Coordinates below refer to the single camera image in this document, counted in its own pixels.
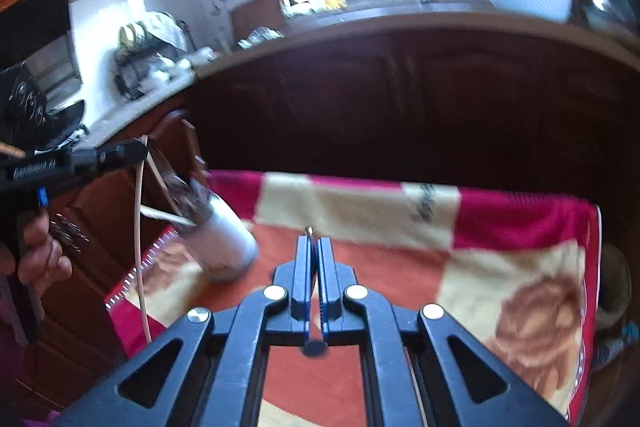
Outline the left hand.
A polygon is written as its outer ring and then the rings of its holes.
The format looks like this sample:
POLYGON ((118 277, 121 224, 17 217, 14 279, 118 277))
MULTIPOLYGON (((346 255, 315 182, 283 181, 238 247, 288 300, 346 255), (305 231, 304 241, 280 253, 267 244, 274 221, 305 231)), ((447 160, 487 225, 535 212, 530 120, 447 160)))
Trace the left hand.
POLYGON ((20 281, 42 296, 53 284, 70 279, 73 265, 50 231, 47 210, 42 208, 23 231, 23 252, 17 265, 6 247, 1 246, 1 274, 16 274, 20 281))

